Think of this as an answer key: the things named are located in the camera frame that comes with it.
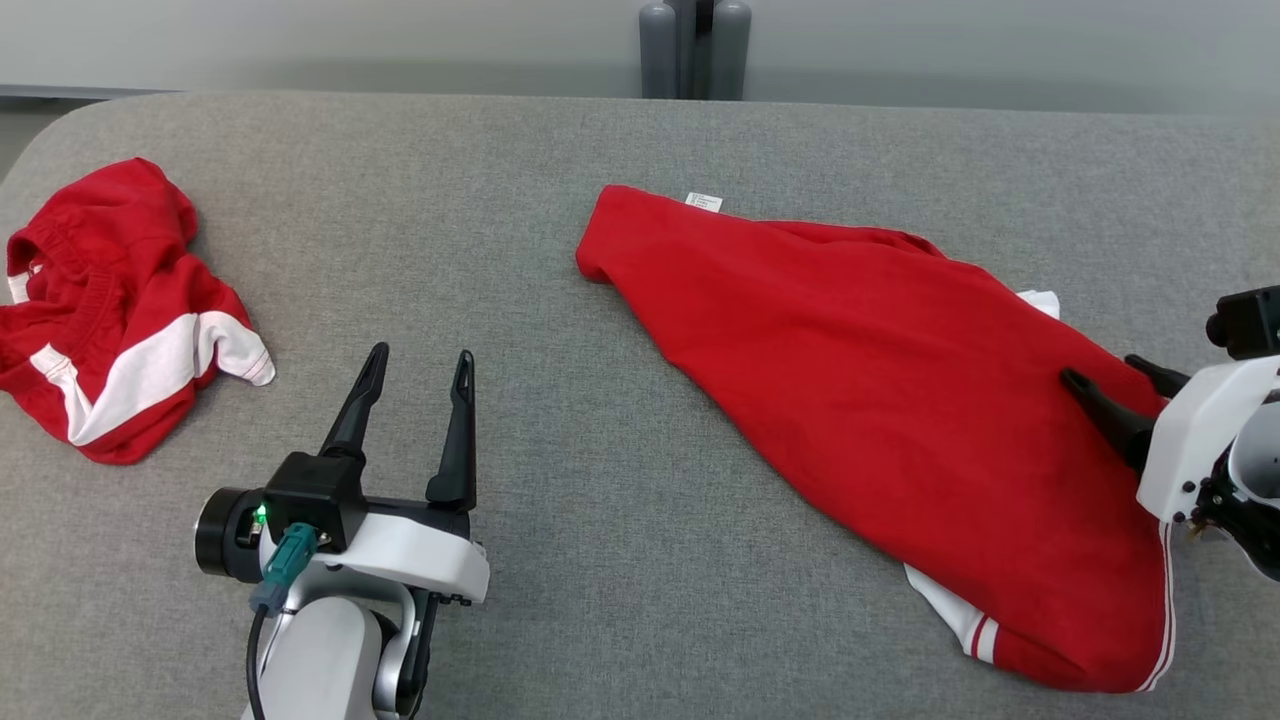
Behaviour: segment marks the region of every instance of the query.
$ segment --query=white stripe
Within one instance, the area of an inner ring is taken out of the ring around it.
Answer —
[[[982,625],[982,634],[978,635],[978,660],[995,664],[992,659],[996,656],[997,630],[1000,630],[1000,623],[996,623],[996,619],[988,615],[987,621]]]
[[[29,279],[31,279],[31,273],[19,273],[17,275],[9,275],[9,295],[13,296],[14,305],[29,300],[29,297],[27,297],[27,281]]]
[[[906,582],[915,588],[915,592],[923,594],[924,600],[929,601],[933,611],[941,615],[942,621],[956,634],[960,650],[969,655],[969,648],[973,647],[973,633],[978,629],[978,623],[982,621],[982,611],[915,568],[906,564],[902,568],[906,570]],[[988,619],[987,623],[993,623],[993,620]]]
[[[31,364],[63,391],[67,441],[81,447],[172,397],[204,375],[215,357],[219,369],[255,386],[275,378],[275,366],[257,333],[216,310],[180,315],[122,352],[108,372],[97,402],[81,389],[70,359],[51,346],[32,355]]]
[[[1044,313],[1046,315],[1053,318],[1055,320],[1060,320],[1062,318],[1062,304],[1057,301],[1056,292],[1052,291],[1041,292],[1038,290],[1028,290],[1019,292],[1018,297],[1021,297],[1023,300],[1029,302],[1032,307],[1039,310],[1041,313]]]
[[[1138,692],[1155,689],[1156,683],[1165,676],[1169,666],[1172,665],[1174,633],[1178,628],[1174,619],[1174,561],[1169,555],[1170,532],[1171,525],[1160,524],[1160,551],[1165,556],[1165,635],[1160,643],[1160,657],[1156,659],[1156,666],[1151,669],[1151,675],[1138,685]]]

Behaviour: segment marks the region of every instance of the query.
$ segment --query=clothing tag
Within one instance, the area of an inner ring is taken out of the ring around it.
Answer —
[[[712,213],[719,213],[722,202],[724,202],[723,197],[703,195],[701,192],[690,192],[689,197],[685,199],[685,205],[692,205],[694,208],[701,208],[703,210],[710,210]]]

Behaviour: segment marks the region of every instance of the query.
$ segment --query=gray table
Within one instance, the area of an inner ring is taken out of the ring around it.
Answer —
[[[0,402],[0,716],[234,717],[248,587],[200,574],[219,486],[314,450],[392,345],[366,488],[416,497],[475,352],[484,606],[443,610],[431,717],[1274,717],[1280,588],[1174,543],[1153,693],[1068,694],[963,656],[902,568],[809,509],[666,365],[573,249],[600,187],[923,234],[1055,290],[1115,352],[1222,356],[1221,293],[1280,281],[1280,146],[1222,119],[387,95],[95,105],[0,186],[0,228],[133,155],[195,200],[193,251],[279,378],[218,380],[145,462],[106,468]],[[198,698],[197,705],[192,700]]]

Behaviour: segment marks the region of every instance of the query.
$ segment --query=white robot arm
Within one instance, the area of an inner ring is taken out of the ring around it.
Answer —
[[[1070,368],[1062,383],[1140,473],[1143,507],[1165,523],[1222,529],[1280,582],[1280,286],[1220,299],[1206,332],[1233,363],[1188,378],[1125,357],[1170,398],[1158,418],[1117,405]]]
[[[403,501],[367,497],[360,483],[388,355],[385,343],[370,352],[319,454],[291,454],[264,488],[219,489],[196,524],[202,570],[259,584],[246,720],[408,720],[422,700],[439,606],[470,606],[488,592],[489,562],[468,519],[474,359],[458,359],[449,432],[425,501]],[[293,573],[275,582],[273,564],[288,562]],[[351,598],[390,602],[399,616]],[[260,653],[266,616],[278,619]]]

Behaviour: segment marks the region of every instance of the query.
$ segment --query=red sweatshirt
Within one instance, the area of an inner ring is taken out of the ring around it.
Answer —
[[[91,460],[137,462],[212,382],[275,377],[236,292],[187,252],[196,210],[133,159],[58,191],[9,240],[0,389]]]
[[[1165,671],[1167,528],[1059,384],[1155,416],[1142,374],[897,231],[607,187],[577,265],[814,507],[916,569],[964,652],[1073,691]]]

